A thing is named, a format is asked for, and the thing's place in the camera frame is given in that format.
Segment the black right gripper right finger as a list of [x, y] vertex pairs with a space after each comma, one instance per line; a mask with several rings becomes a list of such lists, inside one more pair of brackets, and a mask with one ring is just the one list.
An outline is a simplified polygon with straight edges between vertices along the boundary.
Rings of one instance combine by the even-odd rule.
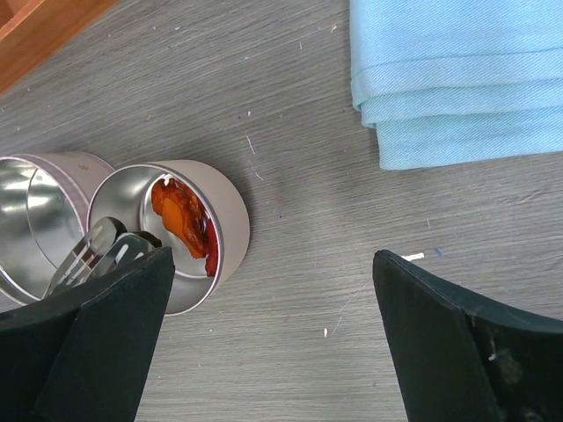
[[477, 294], [386, 250], [373, 259], [410, 421], [560, 421], [562, 322]]

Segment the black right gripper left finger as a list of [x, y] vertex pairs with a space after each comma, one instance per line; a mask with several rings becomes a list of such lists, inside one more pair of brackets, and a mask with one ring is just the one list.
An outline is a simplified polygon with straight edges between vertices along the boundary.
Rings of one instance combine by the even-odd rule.
[[1, 315], [3, 421], [133, 421], [174, 277], [157, 248]]

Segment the orange carrot slice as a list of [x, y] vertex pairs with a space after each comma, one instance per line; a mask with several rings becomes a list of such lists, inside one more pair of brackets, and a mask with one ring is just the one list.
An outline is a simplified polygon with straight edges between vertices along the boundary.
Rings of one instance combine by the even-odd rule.
[[204, 207], [198, 196], [175, 178], [159, 179], [151, 188], [153, 211], [165, 228], [179, 238], [194, 258], [205, 258]]

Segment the red sausage piece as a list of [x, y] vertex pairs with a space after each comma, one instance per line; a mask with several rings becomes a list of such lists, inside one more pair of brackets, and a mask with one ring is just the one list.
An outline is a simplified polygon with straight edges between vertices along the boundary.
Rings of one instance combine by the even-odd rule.
[[196, 220], [198, 224], [196, 233], [199, 236], [203, 250], [206, 252], [206, 274], [208, 277], [214, 277], [219, 258], [216, 228], [204, 207], [200, 207], [199, 214]]

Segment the tall pink lunch tin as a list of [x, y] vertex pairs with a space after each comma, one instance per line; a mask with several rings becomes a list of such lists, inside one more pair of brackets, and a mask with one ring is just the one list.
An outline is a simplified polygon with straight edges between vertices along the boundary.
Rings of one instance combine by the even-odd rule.
[[1, 158], [1, 292], [40, 300], [86, 231], [87, 211], [113, 167], [81, 151]]

